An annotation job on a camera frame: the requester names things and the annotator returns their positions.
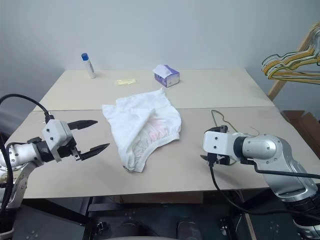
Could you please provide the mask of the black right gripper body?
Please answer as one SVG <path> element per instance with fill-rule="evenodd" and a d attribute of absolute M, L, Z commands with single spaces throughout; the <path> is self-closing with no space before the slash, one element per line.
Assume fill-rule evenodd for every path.
<path fill-rule="evenodd" d="M 216 126 L 208 129 L 206 132 L 219 132 L 219 133 L 226 133 L 228 130 L 228 127 L 226 125 Z M 207 159 L 208 159 L 208 165 L 214 166 L 214 164 L 218 165 L 230 165 L 230 157 L 227 155 L 219 155 L 216 153 L 207 153 Z"/>

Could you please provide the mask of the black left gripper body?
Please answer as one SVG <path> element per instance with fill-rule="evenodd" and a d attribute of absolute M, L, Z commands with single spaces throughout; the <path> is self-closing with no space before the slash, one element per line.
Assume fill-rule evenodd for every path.
<path fill-rule="evenodd" d="M 60 146 L 57 152 L 61 158 L 73 156 L 76 161 L 81 159 L 81 154 L 76 147 L 77 143 L 74 139 L 71 139 L 66 145 Z"/>

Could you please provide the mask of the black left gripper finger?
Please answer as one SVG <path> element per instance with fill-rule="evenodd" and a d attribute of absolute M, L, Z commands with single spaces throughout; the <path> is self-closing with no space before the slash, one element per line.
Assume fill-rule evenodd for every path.
<path fill-rule="evenodd" d="M 96 155 L 98 155 L 99 153 L 101 153 L 103 150 L 105 150 L 108 146 L 110 145 L 110 143 L 106 143 L 106 144 L 102 144 L 102 145 L 98 145 L 96 147 L 91 148 L 88 152 L 85 153 L 81 153 L 80 151 L 77 152 L 77 154 L 74 156 L 75 160 L 81 160 L 84 161 L 86 159 L 92 158 Z"/>
<path fill-rule="evenodd" d="M 96 120 L 78 120 L 74 122 L 69 122 L 67 125 L 70 130 L 81 130 L 81 129 L 88 128 L 97 123 L 98 121 Z"/>

